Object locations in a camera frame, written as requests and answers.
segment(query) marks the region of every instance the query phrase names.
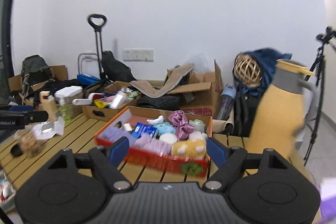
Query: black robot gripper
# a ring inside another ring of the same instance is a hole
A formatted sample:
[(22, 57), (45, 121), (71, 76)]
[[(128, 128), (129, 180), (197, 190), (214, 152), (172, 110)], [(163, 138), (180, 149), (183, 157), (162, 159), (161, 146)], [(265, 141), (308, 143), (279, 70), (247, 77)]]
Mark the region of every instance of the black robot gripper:
[[(308, 224), (320, 206), (318, 190), (273, 149), (248, 154), (207, 141), (219, 167), (204, 183), (139, 182), (117, 166), (123, 137), (88, 153), (61, 150), (17, 192), (16, 209), (31, 224)], [(92, 178), (77, 172), (90, 169)], [(258, 169), (243, 177), (246, 169)]]

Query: trolley handle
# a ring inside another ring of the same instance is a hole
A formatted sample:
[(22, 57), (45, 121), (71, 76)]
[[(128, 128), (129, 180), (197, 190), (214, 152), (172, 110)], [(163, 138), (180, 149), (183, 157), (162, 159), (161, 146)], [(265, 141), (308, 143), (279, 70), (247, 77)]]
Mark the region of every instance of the trolley handle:
[[(103, 23), (102, 23), (101, 25), (94, 24), (94, 23), (92, 22), (92, 18), (102, 19), (102, 20), (103, 20)], [(106, 24), (106, 22), (107, 22), (107, 18), (106, 18), (106, 16), (104, 16), (104, 15), (91, 14), (91, 15), (89, 15), (89, 16), (87, 17), (87, 21), (88, 21), (88, 23), (90, 24), (90, 26), (91, 26), (92, 28), (94, 28), (94, 31), (95, 31), (95, 32), (101, 32), (102, 27), (103, 27), (103, 26)]]

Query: yellow thermos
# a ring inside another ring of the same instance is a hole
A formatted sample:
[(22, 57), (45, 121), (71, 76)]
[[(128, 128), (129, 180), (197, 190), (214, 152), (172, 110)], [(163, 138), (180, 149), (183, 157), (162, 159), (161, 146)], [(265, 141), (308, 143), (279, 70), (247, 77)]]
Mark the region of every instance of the yellow thermos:
[[(287, 158), (294, 147), (295, 134), (305, 125), (316, 101), (316, 88), (304, 81), (305, 75), (314, 75), (302, 64), (277, 60), (273, 82), (265, 91), (256, 111), (247, 145), (249, 153), (262, 153), (273, 148)], [(313, 99), (304, 114), (303, 88), (313, 92)]]

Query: woven ball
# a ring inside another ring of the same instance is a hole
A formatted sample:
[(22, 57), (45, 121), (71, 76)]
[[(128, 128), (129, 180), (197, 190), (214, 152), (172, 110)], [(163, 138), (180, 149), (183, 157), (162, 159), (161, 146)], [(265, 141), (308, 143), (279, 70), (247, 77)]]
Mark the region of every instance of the woven ball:
[(257, 62), (248, 54), (238, 54), (236, 57), (235, 76), (249, 88), (259, 86), (261, 83), (261, 69)]

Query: wooden table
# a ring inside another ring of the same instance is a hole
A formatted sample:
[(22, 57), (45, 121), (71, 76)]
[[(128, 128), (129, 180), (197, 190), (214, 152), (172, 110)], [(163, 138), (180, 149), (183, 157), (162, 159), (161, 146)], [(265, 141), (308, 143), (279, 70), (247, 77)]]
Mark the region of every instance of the wooden table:
[[(101, 129), (106, 122), (87, 118), (83, 114), (75, 117), (71, 122), (67, 123), (63, 136), (55, 136), (47, 140), (42, 145), (42, 152), (33, 157), (27, 158), (26, 155), (14, 158), (11, 153), (11, 147), (16, 143), (13, 137), (7, 139), (0, 145), (0, 162), (3, 166), (10, 181), (14, 187), (19, 189), (37, 170), (39, 170), (51, 157), (63, 148), (71, 148), (73, 153), (86, 153), (96, 146), (93, 139), (95, 133)], [(245, 147), (248, 138), (226, 136), (214, 134), (214, 138), (219, 140), (225, 146)], [(297, 151), (293, 152), (288, 159), (305, 177), (310, 179), (309, 172), (304, 168), (303, 161)], [(185, 176), (183, 174), (175, 174), (163, 172), (145, 166), (134, 165), (123, 162), (118, 167), (120, 172), (131, 182), (137, 181), (154, 181), (154, 182), (182, 182), (182, 181), (198, 181), (202, 185), (207, 178), (199, 178), (194, 176)], [(211, 176), (218, 168), (214, 163), (210, 164), (209, 175)], [(91, 176), (90, 170), (80, 169), (80, 173)], [(247, 170), (249, 174), (253, 174), (256, 170)]]

